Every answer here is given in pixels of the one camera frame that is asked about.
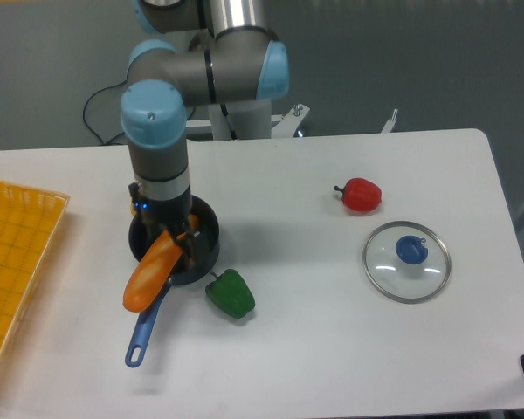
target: white table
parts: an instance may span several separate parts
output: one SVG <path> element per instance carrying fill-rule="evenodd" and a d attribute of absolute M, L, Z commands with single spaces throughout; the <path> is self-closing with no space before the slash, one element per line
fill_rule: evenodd
<path fill-rule="evenodd" d="M 40 287 L 0 368 L 12 418 L 304 418 L 524 408 L 524 265 L 487 138 L 476 130 L 190 143 L 193 193 L 217 212 L 216 271 L 257 305 L 231 321 L 211 279 L 173 288 L 141 367 L 124 356 L 136 315 L 128 150 L 0 152 L 0 179 L 72 197 Z M 332 190 L 365 177 L 371 216 Z M 363 244 L 410 220 L 452 255 L 435 299 L 404 305 L 366 279 Z"/>

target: orange plastic tray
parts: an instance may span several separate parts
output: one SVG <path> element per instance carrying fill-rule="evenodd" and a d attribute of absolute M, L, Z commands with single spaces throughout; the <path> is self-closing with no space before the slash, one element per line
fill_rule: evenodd
<path fill-rule="evenodd" d="M 0 357 L 69 199 L 0 181 Z"/>

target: toy carrot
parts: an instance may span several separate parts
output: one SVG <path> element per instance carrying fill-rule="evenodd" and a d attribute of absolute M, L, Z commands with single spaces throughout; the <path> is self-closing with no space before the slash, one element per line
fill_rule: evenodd
<path fill-rule="evenodd" d="M 199 220 L 189 216 L 190 227 L 198 230 Z M 124 290 L 122 304 L 130 312 L 143 312 L 153 303 L 181 256 L 183 250 L 164 231 L 149 248 L 130 277 Z"/>

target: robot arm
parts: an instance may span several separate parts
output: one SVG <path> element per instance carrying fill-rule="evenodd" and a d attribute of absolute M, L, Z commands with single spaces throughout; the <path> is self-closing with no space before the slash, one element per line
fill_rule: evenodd
<path fill-rule="evenodd" d="M 177 54 L 153 39 L 130 57 L 121 124 L 136 179 L 130 192 L 148 247 L 162 230 L 176 237 L 189 229 L 185 106 L 281 97 L 289 68 L 285 46 L 267 33 L 261 0 L 134 0 L 134 10 L 149 30 L 207 27 L 213 36 L 204 51 Z"/>

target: green bell pepper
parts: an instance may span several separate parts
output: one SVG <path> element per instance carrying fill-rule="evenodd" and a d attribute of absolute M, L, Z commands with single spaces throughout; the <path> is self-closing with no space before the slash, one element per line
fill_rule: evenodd
<path fill-rule="evenodd" d="M 211 274 L 216 280 L 206 286 L 206 294 L 217 308 L 235 319 L 242 319 L 254 308 L 251 290 L 237 271 L 228 269 L 219 277 Z"/>

